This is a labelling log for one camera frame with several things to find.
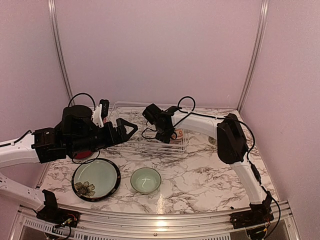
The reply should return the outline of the white red patterned bowl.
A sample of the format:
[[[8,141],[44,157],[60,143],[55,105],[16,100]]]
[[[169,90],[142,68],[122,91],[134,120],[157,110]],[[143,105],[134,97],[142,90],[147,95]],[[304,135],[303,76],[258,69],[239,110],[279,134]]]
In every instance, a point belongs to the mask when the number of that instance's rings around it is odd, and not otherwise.
[[[176,141],[176,140],[180,140],[181,138],[183,138],[183,136],[184,136],[184,132],[182,129],[175,129],[170,138],[173,141]]]

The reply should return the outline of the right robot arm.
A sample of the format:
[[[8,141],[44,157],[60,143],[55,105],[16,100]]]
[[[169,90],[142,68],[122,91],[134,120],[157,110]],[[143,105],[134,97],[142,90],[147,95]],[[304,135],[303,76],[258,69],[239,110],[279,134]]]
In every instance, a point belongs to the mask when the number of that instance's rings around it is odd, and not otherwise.
[[[261,175],[249,159],[250,149],[242,129],[243,122],[233,113],[216,117],[196,112],[183,111],[179,106],[166,110],[152,103],[142,113],[155,126],[155,138],[168,144],[175,129],[188,130],[207,135],[216,140],[218,158],[236,172],[250,202],[247,219],[258,224],[270,211],[271,194],[262,186]]]

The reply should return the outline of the red floral plate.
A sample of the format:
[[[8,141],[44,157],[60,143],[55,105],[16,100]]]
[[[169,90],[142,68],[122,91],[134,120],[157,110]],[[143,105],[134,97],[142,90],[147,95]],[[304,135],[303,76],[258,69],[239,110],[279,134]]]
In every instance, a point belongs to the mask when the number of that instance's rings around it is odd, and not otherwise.
[[[93,155],[93,152],[90,150],[87,150],[87,151],[83,151],[83,152],[79,152],[79,153],[75,154],[73,158],[75,160],[83,160],[83,159],[86,159],[92,155]]]

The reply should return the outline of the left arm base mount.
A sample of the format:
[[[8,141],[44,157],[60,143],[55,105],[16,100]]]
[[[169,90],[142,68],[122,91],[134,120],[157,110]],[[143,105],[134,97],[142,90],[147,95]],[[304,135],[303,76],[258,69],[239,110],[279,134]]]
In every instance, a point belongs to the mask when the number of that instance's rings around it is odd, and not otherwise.
[[[53,192],[44,189],[42,193],[44,194],[44,207],[37,211],[36,217],[40,220],[55,224],[57,228],[65,225],[76,228],[80,213],[58,207],[57,199]]]

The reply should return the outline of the light green floral bowl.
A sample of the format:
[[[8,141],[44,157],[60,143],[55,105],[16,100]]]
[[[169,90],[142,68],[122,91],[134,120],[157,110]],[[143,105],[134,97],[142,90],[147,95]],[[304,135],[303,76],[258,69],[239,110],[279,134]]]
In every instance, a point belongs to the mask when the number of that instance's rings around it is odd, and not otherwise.
[[[135,170],[130,177],[132,188],[141,194],[151,194],[156,191],[162,183],[159,172],[150,167],[142,167]]]

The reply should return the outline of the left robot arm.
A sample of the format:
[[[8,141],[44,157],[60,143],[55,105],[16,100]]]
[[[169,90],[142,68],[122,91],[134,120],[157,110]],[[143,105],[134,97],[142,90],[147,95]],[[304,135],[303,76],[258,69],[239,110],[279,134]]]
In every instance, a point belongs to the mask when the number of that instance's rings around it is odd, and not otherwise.
[[[127,142],[138,126],[122,118],[116,126],[104,122],[107,111],[95,110],[85,105],[67,106],[62,119],[55,127],[47,127],[26,133],[16,140],[0,144],[0,166],[49,163],[73,158],[86,151],[97,151]]]

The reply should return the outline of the tall seashell ceramic mug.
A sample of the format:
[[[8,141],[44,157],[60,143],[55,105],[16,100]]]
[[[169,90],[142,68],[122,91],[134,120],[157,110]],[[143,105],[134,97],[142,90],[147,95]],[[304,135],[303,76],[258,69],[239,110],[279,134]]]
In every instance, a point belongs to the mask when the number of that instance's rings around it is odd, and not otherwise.
[[[217,140],[211,136],[208,137],[208,142],[211,144],[211,145],[216,145],[217,144]]]

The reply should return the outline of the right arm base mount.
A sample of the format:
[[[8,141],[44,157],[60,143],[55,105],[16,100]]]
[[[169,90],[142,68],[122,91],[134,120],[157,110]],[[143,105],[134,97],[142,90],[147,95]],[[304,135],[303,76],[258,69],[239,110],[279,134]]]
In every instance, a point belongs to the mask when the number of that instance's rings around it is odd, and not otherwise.
[[[272,196],[269,191],[261,204],[249,204],[250,210],[234,212],[230,215],[230,223],[234,229],[247,228],[274,220],[271,209]]]

